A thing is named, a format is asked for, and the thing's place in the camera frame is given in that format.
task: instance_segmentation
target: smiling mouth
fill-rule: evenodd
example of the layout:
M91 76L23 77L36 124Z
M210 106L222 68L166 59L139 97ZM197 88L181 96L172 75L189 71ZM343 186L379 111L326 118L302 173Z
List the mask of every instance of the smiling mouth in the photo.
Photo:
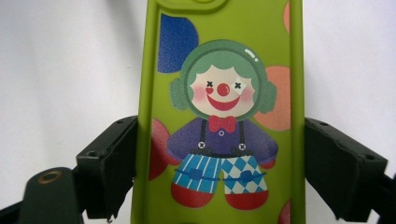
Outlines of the smiling mouth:
M234 106L236 106L236 104L238 104L239 98L240 97L238 97L230 102L219 102L219 101L211 98L209 95L207 95L207 99L209 100L209 103L211 105L213 105L213 107L215 107L217 110L221 110L221 111L226 111L226 110L232 109Z

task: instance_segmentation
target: purple shirt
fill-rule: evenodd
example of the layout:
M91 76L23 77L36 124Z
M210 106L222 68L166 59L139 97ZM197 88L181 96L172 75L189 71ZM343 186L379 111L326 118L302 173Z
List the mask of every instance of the purple shirt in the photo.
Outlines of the purple shirt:
M202 132L203 119L194 119L170 136L167 151L176 160L182 161L192 150L199 148L202 134L204 134L205 148L209 147L217 156L226 158L233 154L232 148L239 150L241 134L244 133L242 138L245 138L246 151L252 153L258 164L273 161L277 153L276 141L250 120L246 119L241 122L243 122L242 132L239 124L236 123L233 133L227 133L223 129L212 133L209 131L208 124Z

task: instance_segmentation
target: green phone case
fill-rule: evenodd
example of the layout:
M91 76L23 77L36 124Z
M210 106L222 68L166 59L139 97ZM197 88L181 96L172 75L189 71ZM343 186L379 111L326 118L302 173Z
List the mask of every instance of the green phone case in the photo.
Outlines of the green phone case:
M132 223L305 223L301 0L148 0Z

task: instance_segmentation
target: headphones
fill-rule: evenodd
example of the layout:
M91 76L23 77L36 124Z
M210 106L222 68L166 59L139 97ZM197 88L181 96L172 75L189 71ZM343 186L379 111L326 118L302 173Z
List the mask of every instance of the headphones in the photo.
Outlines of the headphones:
M204 119L209 117L209 115L201 112L191 103L188 95L188 88L190 87L188 78L189 76L196 76L196 74L191 74L191 69L198 61L206 55L217 51L236 53L245 59L254 69L255 74L253 76L259 82L258 88L255 88L255 94L258 95L255 97L254 106L245 115L237 117L237 120L247 119L258 111L262 113L272 111L276 103L276 86L268 80L264 65L251 49L231 40L210 41L197 47L189 54L181 67L180 78L176 78L170 84L169 91L172 106L179 110L190 108L193 113Z

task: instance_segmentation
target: red bow tie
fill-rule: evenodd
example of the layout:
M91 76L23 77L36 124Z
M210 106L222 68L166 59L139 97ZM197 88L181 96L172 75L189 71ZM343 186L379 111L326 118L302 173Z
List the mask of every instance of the red bow tie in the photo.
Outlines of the red bow tie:
M212 133L217 132L219 129L224 129L227 133L233 133L235 131L236 118L229 116L225 119L219 118L218 116L209 117L209 130Z

